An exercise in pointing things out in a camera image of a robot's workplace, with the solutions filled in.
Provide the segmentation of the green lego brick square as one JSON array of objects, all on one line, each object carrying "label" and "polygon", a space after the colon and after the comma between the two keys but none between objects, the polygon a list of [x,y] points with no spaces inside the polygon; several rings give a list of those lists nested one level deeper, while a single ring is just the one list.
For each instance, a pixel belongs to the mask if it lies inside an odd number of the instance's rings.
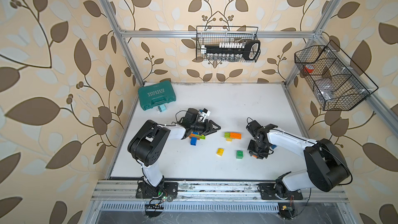
[{"label": "green lego brick square", "polygon": [[236,151],[236,159],[243,159],[244,153],[241,150]]}]

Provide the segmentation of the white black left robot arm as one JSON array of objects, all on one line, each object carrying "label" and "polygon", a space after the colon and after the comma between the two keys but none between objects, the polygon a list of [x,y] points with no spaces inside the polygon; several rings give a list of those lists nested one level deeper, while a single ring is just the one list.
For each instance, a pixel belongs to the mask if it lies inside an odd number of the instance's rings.
[{"label": "white black left robot arm", "polygon": [[157,187],[164,178],[157,160],[168,140],[184,140],[194,132],[207,136],[220,129],[220,125],[208,119],[203,122],[181,120],[172,125],[147,120],[128,144],[127,151],[141,165],[144,181],[152,187]]}]

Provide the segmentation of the orange lego brick long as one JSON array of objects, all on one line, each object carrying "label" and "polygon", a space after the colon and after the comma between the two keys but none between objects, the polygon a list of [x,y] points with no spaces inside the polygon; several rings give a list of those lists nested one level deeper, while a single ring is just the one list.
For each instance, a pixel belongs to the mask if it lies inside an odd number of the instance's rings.
[{"label": "orange lego brick long", "polygon": [[197,134],[191,134],[191,135],[189,135],[189,138],[196,138],[196,139],[200,140],[202,137],[200,135],[197,135]]}]

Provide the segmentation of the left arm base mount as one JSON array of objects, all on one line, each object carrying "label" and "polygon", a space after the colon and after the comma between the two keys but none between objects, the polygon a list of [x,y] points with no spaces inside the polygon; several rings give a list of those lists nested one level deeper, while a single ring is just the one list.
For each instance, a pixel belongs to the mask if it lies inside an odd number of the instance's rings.
[{"label": "left arm base mount", "polygon": [[136,191],[137,199],[161,199],[166,198],[167,201],[173,201],[178,194],[178,183],[176,182],[160,182],[156,187],[142,181],[139,182]]}]

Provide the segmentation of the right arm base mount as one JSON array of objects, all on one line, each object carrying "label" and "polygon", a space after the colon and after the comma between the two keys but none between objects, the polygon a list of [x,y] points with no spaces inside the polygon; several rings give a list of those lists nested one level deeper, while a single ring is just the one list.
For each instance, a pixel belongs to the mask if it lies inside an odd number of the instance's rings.
[{"label": "right arm base mount", "polygon": [[303,200],[301,192],[289,191],[283,184],[259,183],[257,186],[262,200]]}]

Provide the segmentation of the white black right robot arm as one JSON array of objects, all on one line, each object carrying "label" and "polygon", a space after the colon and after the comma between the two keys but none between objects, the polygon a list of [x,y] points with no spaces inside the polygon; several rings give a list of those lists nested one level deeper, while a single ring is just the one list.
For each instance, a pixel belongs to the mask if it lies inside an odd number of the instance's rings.
[{"label": "white black right robot arm", "polygon": [[287,172],[275,180],[275,194],[284,194],[305,188],[317,188],[329,192],[352,174],[345,158],[327,139],[320,141],[306,139],[285,132],[278,126],[246,127],[253,137],[249,142],[249,154],[257,159],[266,159],[274,151],[271,146],[284,148],[305,160],[306,169]]}]

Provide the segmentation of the blue lego brick base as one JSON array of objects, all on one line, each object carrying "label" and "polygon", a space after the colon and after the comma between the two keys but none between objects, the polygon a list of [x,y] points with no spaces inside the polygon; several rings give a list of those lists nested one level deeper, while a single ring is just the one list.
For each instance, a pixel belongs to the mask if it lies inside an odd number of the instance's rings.
[{"label": "blue lego brick base", "polygon": [[198,141],[197,138],[191,138],[191,140],[190,140],[190,145],[196,146],[196,145],[197,145],[197,141]]}]

